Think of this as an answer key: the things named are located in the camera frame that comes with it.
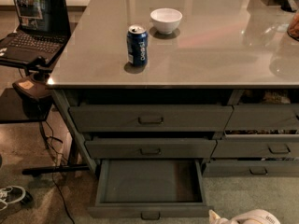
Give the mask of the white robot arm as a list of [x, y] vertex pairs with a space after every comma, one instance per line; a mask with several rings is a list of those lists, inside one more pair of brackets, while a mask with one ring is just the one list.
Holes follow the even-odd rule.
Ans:
[[274, 215], [262, 209], [251, 210], [231, 219], [220, 217], [213, 210], [210, 210], [208, 214], [209, 224], [280, 224]]

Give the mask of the white and beige gripper body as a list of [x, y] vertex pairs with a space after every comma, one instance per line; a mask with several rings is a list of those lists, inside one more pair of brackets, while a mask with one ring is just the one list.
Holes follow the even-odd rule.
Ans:
[[220, 217], [213, 210], [209, 210], [208, 214], [209, 214], [209, 224], [237, 224], [235, 220], [227, 219], [225, 217]]

